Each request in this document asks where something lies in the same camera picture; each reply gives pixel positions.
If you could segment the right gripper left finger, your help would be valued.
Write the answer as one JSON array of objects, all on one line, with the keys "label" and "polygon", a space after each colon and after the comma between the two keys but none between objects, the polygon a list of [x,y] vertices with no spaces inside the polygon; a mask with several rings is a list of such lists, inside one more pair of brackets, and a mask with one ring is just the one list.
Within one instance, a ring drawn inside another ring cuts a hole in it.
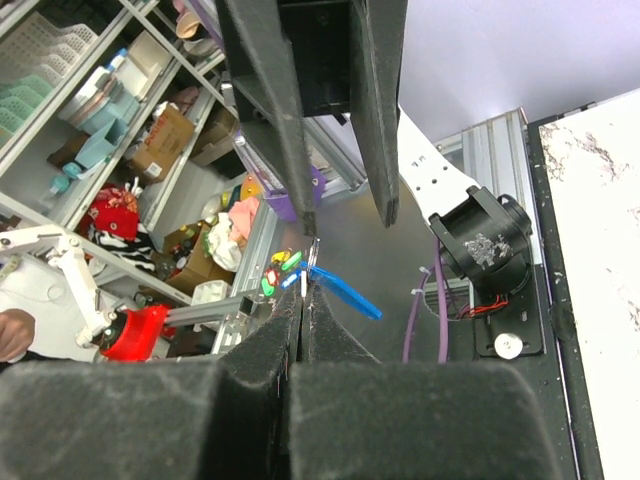
[{"label": "right gripper left finger", "polygon": [[303,300],[220,358],[27,361],[1,376],[5,479],[290,479]]}]

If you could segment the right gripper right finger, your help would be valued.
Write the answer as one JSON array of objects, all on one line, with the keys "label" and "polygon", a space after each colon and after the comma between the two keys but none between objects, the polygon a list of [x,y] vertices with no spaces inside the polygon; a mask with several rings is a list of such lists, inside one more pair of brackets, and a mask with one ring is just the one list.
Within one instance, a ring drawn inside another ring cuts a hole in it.
[{"label": "right gripper right finger", "polygon": [[292,325],[311,327],[289,369],[290,471],[295,479],[558,479],[535,394],[500,363],[332,361],[322,294],[289,291]]}]

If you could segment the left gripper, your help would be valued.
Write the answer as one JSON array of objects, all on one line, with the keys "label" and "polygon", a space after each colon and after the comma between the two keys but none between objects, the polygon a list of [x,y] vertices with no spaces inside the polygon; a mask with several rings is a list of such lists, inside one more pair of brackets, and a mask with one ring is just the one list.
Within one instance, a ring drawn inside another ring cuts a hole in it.
[{"label": "left gripper", "polygon": [[241,130],[317,233],[303,118],[348,114],[382,224],[399,210],[406,1],[217,1]]}]

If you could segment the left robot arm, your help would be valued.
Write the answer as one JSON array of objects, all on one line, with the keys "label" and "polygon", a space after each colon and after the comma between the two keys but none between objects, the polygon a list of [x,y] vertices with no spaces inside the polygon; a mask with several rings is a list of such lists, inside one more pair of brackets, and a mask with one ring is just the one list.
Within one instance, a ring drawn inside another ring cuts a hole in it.
[{"label": "left robot arm", "polygon": [[347,114],[385,226],[401,186],[451,269],[506,307],[527,283],[526,211],[452,166],[400,104],[404,1],[219,1],[216,10],[241,133],[282,183],[303,233],[316,240],[307,122]]}]

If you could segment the person hand at edge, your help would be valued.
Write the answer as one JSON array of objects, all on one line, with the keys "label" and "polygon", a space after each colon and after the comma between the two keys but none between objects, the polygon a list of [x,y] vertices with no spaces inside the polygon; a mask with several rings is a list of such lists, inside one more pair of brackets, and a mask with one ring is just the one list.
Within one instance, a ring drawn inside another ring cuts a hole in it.
[{"label": "person hand at edge", "polygon": [[19,360],[35,338],[35,318],[21,309],[1,312],[0,355],[2,362]]}]

